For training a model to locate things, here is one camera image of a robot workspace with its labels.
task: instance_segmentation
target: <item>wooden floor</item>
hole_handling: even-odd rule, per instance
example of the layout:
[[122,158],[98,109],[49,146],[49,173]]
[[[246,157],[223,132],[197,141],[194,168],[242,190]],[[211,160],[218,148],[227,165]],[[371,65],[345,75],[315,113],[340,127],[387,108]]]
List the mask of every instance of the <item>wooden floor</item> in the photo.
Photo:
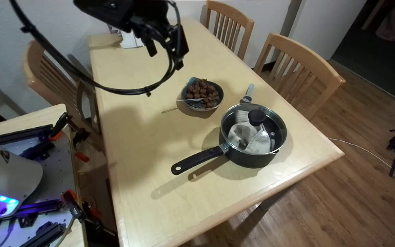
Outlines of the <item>wooden floor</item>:
[[[312,123],[387,163],[395,98],[331,61],[347,83]],[[310,97],[317,94],[316,86]],[[267,212],[255,207],[187,242],[204,246],[395,246],[395,175],[364,150],[337,142],[340,160],[302,181]]]

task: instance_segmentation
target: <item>lid knob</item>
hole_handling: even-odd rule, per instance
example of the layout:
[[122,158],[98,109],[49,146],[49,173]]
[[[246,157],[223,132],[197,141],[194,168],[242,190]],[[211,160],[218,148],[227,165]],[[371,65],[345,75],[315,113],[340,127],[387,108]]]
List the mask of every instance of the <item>lid knob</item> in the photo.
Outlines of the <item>lid knob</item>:
[[260,126],[266,120],[266,114],[260,110],[252,110],[248,113],[249,123],[254,126]]

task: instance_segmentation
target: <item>small table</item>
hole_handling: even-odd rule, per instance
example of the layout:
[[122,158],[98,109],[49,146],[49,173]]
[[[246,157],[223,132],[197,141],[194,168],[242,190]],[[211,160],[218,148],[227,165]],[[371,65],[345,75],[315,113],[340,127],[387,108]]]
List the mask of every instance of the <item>small table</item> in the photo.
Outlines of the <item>small table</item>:
[[[290,187],[343,156],[320,131],[256,75],[201,23],[182,22],[190,52],[184,67],[152,96],[120,96],[96,89],[120,244],[177,246],[267,198],[266,208]],[[116,35],[88,37],[94,79],[132,89],[158,81],[167,68],[164,49],[122,49]],[[224,101],[198,113],[176,104],[191,77],[218,83]],[[220,120],[238,104],[250,83],[253,102],[267,106],[287,125],[286,143],[262,169],[215,158],[181,175],[171,166],[218,145]]]
[[[21,131],[29,128],[35,128],[44,125],[53,125],[57,122],[59,117],[66,111],[64,104],[54,105],[39,111],[35,111],[30,114],[26,114],[20,117],[15,117],[4,122],[0,122],[0,134],[11,133],[15,131]],[[62,130],[67,136],[70,136],[69,127],[65,127]],[[79,178],[77,176],[77,168],[74,166],[74,181],[77,196],[80,197],[79,189]],[[85,225],[75,220],[71,231],[65,237],[59,247],[72,247],[72,246],[88,246],[86,240]]]

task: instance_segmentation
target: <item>metal spoon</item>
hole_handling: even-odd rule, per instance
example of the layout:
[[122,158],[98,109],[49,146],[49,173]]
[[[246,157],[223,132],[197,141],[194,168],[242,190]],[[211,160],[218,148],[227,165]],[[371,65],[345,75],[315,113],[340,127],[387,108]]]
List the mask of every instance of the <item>metal spoon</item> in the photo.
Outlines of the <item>metal spoon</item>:
[[191,101],[201,101],[201,100],[203,100],[204,98],[190,98],[190,99],[179,99],[179,100],[177,100],[177,101],[188,101],[188,100],[191,100]]
[[243,96],[242,101],[243,103],[251,103],[252,101],[252,91],[254,91],[254,84],[249,84],[248,90],[246,90],[246,95]]

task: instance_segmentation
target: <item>black saucepan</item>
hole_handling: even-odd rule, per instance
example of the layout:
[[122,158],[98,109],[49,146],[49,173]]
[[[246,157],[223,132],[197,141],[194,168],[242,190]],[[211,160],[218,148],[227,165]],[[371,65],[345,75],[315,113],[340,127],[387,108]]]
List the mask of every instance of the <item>black saucepan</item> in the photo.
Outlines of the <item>black saucepan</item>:
[[[253,126],[263,124],[266,131],[275,140],[273,150],[265,154],[248,153],[240,149],[228,140],[228,133],[231,127],[236,123],[236,111],[248,111],[249,123]],[[235,105],[226,111],[221,120],[219,143],[220,145],[212,147],[202,152],[196,153],[188,158],[179,161],[171,167],[174,175],[179,175],[204,161],[225,155],[234,163],[247,168],[261,168],[269,164],[282,147],[287,137],[287,129],[283,120],[271,109],[257,104],[240,104]]]

